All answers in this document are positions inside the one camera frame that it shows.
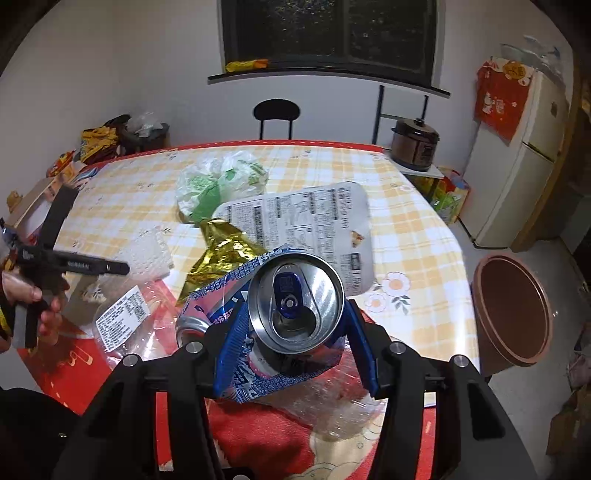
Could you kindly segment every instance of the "brown bucket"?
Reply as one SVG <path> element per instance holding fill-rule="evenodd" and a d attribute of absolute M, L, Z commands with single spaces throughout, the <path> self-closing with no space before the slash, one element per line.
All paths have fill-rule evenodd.
<path fill-rule="evenodd" d="M 534 274 L 514 257 L 492 254 L 474 273 L 480 372 L 485 377 L 512 365 L 530 367 L 550 347 L 550 303 Z"/>

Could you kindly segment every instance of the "human hand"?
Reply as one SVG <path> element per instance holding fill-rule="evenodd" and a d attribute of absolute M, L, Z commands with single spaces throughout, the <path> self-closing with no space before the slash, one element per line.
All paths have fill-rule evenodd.
<path fill-rule="evenodd" d="M 63 290 L 70 288 L 68 283 L 63 280 Z M 2 290 L 8 302 L 14 305 L 16 302 L 35 303 L 41 300 L 41 290 L 35 285 L 30 284 L 15 271 L 2 272 Z M 49 309 L 42 312 L 37 335 L 40 342 L 49 345 L 55 345 L 59 336 L 58 328 L 61 325 L 61 310 L 65 306 L 66 299 L 55 297 L 49 305 Z M 0 353 L 5 352 L 10 347 L 10 340 L 6 341 L 0 337 Z"/>

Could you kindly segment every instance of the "white refrigerator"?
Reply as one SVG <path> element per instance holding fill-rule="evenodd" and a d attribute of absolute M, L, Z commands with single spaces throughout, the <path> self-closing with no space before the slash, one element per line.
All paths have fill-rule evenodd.
<path fill-rule="evenodd" d="M 464 173 L 471 190 L 460 220 L 477 247 L 511 245 L 552 172 L 569 104 L 543 73 L 535 72 L 511 143 L 480 124 Z"/>

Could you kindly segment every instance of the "blue pull tab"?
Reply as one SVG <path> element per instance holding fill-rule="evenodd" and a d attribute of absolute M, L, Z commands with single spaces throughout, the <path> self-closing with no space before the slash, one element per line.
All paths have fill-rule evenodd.
<path fill-rule="evenodd" d="M 298 276 L 293 272 L 278 273 L 273 279 L 273 291 L 279 313 L 288 319 L 298 318 L 304 304 Z"/>

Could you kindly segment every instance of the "black chair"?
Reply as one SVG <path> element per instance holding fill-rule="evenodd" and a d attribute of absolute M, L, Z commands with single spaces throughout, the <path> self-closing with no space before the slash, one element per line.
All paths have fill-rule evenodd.
<path fill-rule="evenodd" d="M 262 133 L 265 126 L 265 120 L 287 120 L 290 123 L 290 136 L 291 140 L 291 129 L 293 121 L 300 116 L 300 107 L 294 102 L 289 100 L 274 98 L 271 100 L 265 100 L 259 103 L 252 111 L 259 122 L 261 122 L 261 132 L 259 134 L 259 140 L 262 140 Z"/>

